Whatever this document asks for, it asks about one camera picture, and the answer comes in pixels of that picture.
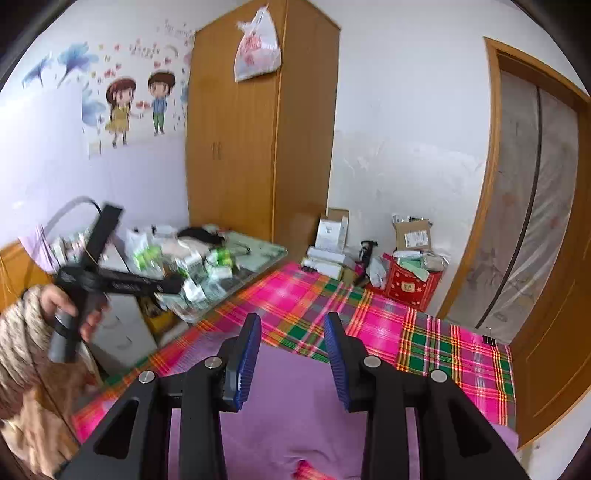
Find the person left hand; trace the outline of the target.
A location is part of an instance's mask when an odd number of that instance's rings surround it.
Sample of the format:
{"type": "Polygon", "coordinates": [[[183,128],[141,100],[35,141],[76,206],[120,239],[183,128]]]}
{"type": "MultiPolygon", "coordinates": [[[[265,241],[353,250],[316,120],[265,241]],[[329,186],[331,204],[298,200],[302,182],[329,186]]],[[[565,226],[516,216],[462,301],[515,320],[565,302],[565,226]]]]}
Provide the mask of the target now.
{"type": "MultiPolygon", "coordinates": [[[[68,295],[53,284],[42,287],[39,305],[42,317],[48,324],[51,324],[55,320],[56,314],[59,311],[72,316],[78,314],[77,308],[68,295]]],[[[86,319],[80,326],[80,335],[85,342],[92,338],[94,331],[102,321],[103,315],[108,308],[109,301],[105,296],[102,296],[96,301],[95,308],[86,315],[86,319]]]]}

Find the floral sleeve left forearm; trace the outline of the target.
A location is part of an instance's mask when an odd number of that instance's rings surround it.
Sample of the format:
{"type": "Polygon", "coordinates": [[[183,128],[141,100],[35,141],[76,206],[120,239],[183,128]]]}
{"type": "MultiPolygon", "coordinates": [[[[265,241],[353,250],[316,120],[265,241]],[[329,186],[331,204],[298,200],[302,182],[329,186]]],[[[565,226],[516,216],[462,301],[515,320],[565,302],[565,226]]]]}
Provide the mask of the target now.
{"type": "Polygon", "coordinates": [[[52,479],[79,443],[74,405],[98,385],[92,362],[47,357],[54,322],[42,317],[43,286],[29,288],[1,313],[1,476],[52,479]]]}

